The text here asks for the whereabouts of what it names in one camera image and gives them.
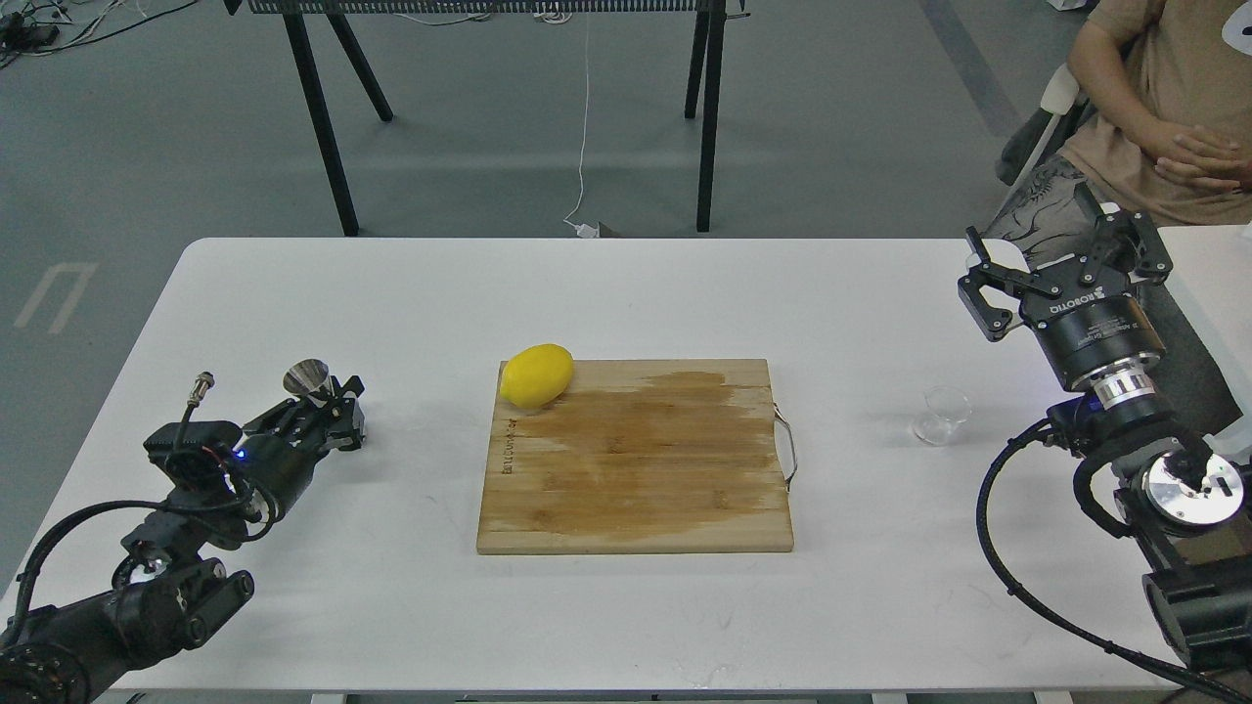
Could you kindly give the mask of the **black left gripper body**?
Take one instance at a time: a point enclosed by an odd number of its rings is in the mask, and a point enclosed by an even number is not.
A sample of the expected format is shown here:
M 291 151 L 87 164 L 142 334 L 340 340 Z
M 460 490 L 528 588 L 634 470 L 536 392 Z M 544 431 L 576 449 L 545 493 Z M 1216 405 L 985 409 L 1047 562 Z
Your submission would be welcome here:
M 227 442 L 239 445 L 232 462 L 242 470 L 245 484 L 258 490 L 272 504 L 275 521 L 285 519 L 300 494 L 308 489 L 314 467 L 326 458 L 331 423 L 326 418 L 293 416 L 283 422 L 255 418 L 250 423 L 227 422 Z

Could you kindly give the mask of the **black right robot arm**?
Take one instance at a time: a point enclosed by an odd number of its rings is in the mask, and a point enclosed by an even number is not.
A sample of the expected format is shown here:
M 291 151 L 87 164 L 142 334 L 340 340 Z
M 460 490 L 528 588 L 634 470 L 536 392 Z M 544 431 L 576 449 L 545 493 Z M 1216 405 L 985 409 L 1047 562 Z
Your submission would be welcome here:
M 965 237 L 973 256 L 958 291 L 984 337 L 1003 339 L 1027 327 L 1070 393 L 1007 441 L 982 481 L 975 526 L 990 569 L 1010 596 L 1055 628 L 1184 689 L 1247 703 L 1217 674 L 1249 668 L 1249 557 L 1192 564 L 1176 542 L 1248 514 L 1249 467 L 1181 423 L 1151 378 L 1164 344 L 1136 288 L 1162 286 L 1173 268 L 1151 217 L 1096 212 L 1090 249 L 1029 272 L 994 263 L 977 229 L 967 228 Z M 1033 596 L 998 556 L 990 494 L 1007 460 L 1033 442 L 1077 458 L 1078 507 L 1111 536 L 1136 540 L 1151 566 L 1141 588 L 1176 663 L 1078 628 Z

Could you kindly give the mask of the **person's right hand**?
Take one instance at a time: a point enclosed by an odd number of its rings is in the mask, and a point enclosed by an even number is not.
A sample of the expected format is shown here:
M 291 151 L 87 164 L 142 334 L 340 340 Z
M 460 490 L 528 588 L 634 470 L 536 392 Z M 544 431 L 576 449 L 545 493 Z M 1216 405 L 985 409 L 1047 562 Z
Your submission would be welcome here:
M 1154 170 L 1177 185 L 1214 193 L 1249 188 L 1249 147 L 1206 127 L 1171 123 Z

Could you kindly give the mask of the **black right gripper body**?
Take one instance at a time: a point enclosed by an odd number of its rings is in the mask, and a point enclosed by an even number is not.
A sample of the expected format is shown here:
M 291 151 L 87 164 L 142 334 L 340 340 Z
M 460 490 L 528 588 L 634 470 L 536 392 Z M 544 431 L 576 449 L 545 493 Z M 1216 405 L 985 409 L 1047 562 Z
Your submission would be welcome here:
M 1035 271 L 1043 292 L 1020 299 L 1020 317 L 1032 327 L 1052 373 L 1068 392 L 1090 388 L 1090 375 L 1126 360 L 1156 365 L 1166 347 L 1132 294 L 1131 276 L 1101 267 L 1085 276 L 1080 266 Z

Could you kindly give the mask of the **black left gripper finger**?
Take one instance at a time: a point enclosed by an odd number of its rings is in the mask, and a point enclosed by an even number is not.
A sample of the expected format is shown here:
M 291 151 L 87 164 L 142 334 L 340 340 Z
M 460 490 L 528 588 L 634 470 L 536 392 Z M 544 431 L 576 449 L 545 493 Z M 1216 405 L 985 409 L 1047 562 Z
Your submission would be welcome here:
M 313 400 L 319 410 L 314 418 L 317 452 L 352 452 L 362 448 L 366 428 L 359 397 L 363 392 L 364 382 L 359 375 L 353 375 L 344 383 L 331 375 L 326 383 L 313 391 Z
M 243 426 L 247 437 L 328 438 L 338 422 L 341 392 L 313 391 L 285 398 Z

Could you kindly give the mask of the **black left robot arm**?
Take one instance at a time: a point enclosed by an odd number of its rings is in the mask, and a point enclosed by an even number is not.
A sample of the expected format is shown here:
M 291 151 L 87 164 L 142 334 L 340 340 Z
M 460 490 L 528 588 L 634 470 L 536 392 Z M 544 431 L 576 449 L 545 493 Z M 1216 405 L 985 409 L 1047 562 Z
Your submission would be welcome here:
M 285 400 L 243 426 L 192 418 L 213 382 L 198 375 L 182 418 L 144 442 L 172 491 L 140 501 L 146 517 L 121 539 L 125 556 L 105 593 L 63 608 L 33 606 L 53 547 L 134 501 L 78 509 L 35 542 L 3 633 L 5 703 L 89 703 L 129 671 L 205 646 L 250 601 L 255 582 L 219 557 L 202 557 L 202 547 L 237 550 L 264 537 L 308 489 L 316 463 L 364 442 L 362 380 L 338 380 L 319 360 L 290 366 Z

